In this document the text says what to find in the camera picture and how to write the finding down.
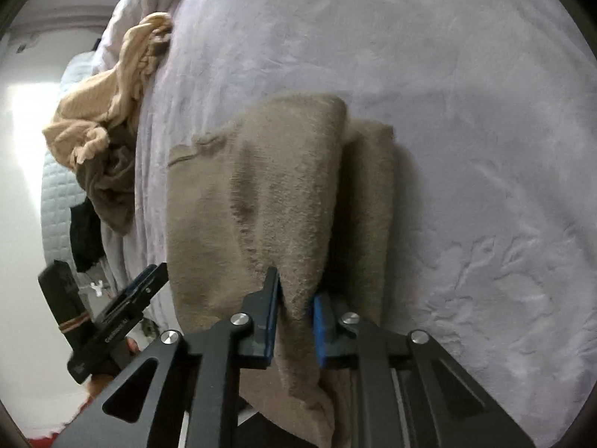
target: black cloth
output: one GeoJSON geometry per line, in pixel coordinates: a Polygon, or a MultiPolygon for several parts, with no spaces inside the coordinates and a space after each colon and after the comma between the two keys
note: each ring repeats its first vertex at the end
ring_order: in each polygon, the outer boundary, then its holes
{"type": "Polygon", "coordinates": [[[235,448],[316,448],[257,413],[238,426],[235,448]]]}
{"type": "Polygon", "coordinates": [[[106,255],[100,226],[100,218],[89,197],[71,207],[71,251],[79,273],[88,271],[106,255]]]}

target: bright window light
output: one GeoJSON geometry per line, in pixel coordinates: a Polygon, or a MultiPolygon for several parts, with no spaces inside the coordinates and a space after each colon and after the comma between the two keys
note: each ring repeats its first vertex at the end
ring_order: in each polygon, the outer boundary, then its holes
{"type": "Polygon", "coordinates": [[[41,130],[50,122],[56,111],[59,88],[60,85],[57,82],[17,84],[8,87],[10,110],[13,116],[14,150],[38,217],[46,152],[46,140],[41,130]]]}

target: beige towel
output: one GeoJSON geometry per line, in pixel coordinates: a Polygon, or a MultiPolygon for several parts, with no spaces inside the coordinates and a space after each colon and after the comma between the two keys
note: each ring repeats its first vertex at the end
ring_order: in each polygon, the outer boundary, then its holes
{"type": "Polygon", "coordinates": [[[171,152],[168,272],[180,325],[190,333],[237,312],[276,266],[275,365],[243,371],[241,395],[319,447],[348,445],[350,398],[347,373],[320,372],[309,303],[322,284],[378,320],[392,149],[390,127],[349,120],[339,98],[287,95],[171,152]]]}
{"type": "Polygon", "coordinates": [[[68,93],[44,130],[56,161],[77,166],[108,148],[107,131],[124,125],[136,136],[138,110],[149,76],[169,42],[168,13],[153,13],[127,31],[113,69],[91,76],[68,93]]]}

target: light purple blanket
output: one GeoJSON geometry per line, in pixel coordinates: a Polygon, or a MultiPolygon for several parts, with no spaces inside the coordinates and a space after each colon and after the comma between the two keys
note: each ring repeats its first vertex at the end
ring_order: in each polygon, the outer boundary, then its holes
{"type": "MultiPolygon", "coordinates": [[[[135,231],[109,251],[123,281],[167,259],[171,146],[279,91],[336,92],[395,128],[385,326],[427,329],[553,443],[597,377],[597,64],[559,1],[173,1],[135,231]]],[[[178,327],[168,289],[150,314],[178,327]]]]}

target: wrinkled fabric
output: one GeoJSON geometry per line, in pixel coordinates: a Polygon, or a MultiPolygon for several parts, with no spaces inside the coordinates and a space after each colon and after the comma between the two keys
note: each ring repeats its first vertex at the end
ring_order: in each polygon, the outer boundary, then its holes
{"type": "Polygon", "coordinates": [[[230,317],[277,267],[275,365],[242,376],[240,393],[321,448],[347,446],[350,385],[341,373],[320,382],[310,301],[333,290],[379,320],[392,181],[392,128],[349,118],[332,95],[266,100],[170,154],[168,275],[180,325],[195,332],[230,317]]]}
{"type": "Polygon", "coordinates": [[[72,170],[107,149],[107,132],[125,126],[137,131],[138,104],[149,76],[169,44],[168,13],[154,13],[129,29],[113,69],[79,82],[43,129],[56,161],[72,170]]]}
{"type": "MultiPolygon", "coordinates": [[[[181,0],[172,15],[141,106],[128,273],[167,260],[172,146],[275,92],[338,94],[395,134],[383,325],[428,330],[551,446],[597,379],[597,63],[560,2],[181,0]]],[[[177,328],[169,287],[149,314],[177,328]]]]}
{"type": "Polygon", "coordinates": [[[80,164],[76,180],[101,221],[125,235],[135,210],[135,139],[124,127],[109,135],[107,150],[80,164]]]}

